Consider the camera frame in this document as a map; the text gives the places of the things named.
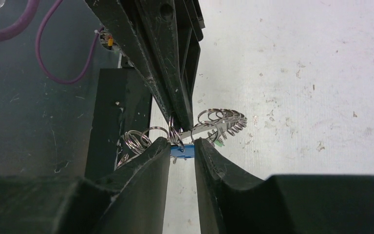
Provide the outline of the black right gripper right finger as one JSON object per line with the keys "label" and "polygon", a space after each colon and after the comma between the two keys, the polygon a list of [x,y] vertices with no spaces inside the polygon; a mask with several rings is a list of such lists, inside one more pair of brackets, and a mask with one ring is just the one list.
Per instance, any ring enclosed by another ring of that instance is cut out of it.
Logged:
{"label": "black right gripper right finger", "polygon": [[203,234],[374,234],[374,175],[260,179],[195,141]]}

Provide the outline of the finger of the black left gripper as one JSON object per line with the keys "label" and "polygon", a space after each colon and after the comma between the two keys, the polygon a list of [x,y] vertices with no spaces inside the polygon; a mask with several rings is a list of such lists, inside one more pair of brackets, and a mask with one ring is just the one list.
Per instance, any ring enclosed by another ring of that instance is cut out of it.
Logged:
{"label": "finger of the black left gripper", "polygon": [[172,104],[159,66],[153,58],[150,41],[135,0],[87,0],[86,4],[118,44],[120,50],[141,76],[165,120],[170,119]]}
{"label": "finger of the black left gripper", "polygon": [[137,0],[153,64],[151,86],[164,117],[176,129],[193,127],[192,94],[205,27],[197,0]]}

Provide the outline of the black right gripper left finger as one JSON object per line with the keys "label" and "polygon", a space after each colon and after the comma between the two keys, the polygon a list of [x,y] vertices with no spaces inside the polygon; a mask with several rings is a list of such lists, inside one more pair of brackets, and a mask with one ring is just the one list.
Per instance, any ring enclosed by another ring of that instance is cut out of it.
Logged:
{"label": "black right gripper left finger", "polygon": [[0,234],[160,234],[170,144],[95,182],[82,177],[0,176]]}

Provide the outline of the blue key tag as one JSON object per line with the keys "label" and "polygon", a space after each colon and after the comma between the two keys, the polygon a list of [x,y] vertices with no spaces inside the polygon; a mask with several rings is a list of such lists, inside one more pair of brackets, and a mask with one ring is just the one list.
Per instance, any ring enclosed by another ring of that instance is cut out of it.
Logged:
{"label": "blue key tag", "polygon": [[175,158],[194,158],[195,157],[195,146],[194,144],[187,144],[184,147],[171,146],[170,155]]}

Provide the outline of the metal ring disc with keyrings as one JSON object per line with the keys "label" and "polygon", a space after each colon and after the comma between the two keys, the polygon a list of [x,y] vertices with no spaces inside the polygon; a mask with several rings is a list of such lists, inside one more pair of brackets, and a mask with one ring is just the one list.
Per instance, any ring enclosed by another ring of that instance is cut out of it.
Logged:
{"label": "metal ring disc with keyrings", "polygon": [[171,146],[184,147],[187,144],[194,144],[194,137],[202,133],[207,134],[207,136],[202,136],[202,138],[206,139],[212,146],[215,146],[214,142],[216,140],[219,139],[224,142],[229,136],[234,137],[244,130],[248,121],[243,113],[224,108],[205,109],[199,113],[197,120],[198,122],[193,128],[186,131],[183,129],[176,130],[174,118],[171,117],[166,128],[153,126],[143,131],[130,130],[125,132],[121,139],[132,154],[126,153],[121,159],[116,159],[115,169],[135,159],[152,145],[152,140],[148,136],[148,133],[152,130],[164,132],[164,138],[167,139]]}

